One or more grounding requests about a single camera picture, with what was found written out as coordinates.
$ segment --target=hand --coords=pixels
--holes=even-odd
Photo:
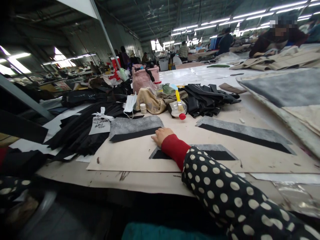
[[[163,140],[171,134],[174,133],[170,128],[159,128],[156,130],[156,136],[151,136],[151,138],[161,147]]]

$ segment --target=red bottle cap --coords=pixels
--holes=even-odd
[[[181,120],[185,120],[185,119],[186,119],[186,115],[185,115],[184,113],[181,113],[181,114],[179,115],[179,118],[180,118]]]

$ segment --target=face mask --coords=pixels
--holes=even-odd
[[[133,96],[132,95],[128,95],[127,96],[127,103],[126,103],[126,107],[124,108],[123,112],[125,115],[126,112],[132,112],[133,114],[133,107],[136,104],[137,101],[137,93],[135,93]]]

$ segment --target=teal fabric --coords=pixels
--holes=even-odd
[[[172,229],[165,226],[157,226],[148,223],[128,223],[122,240],[226,240],[225,235],[209,236],[200,232],[186,232],[180,229]]]

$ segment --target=glue bottle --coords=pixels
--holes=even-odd
[[[178,117],[181,120],[186,119],[186,113],[187,113],[187,105],[184,103],[184,101],[181,101],[182,106],[183,106],[183,112],[179,112],[178,110],[178,102],[174,101],[169,104],[168,106],[168,111],[171,113],[173,117]]]

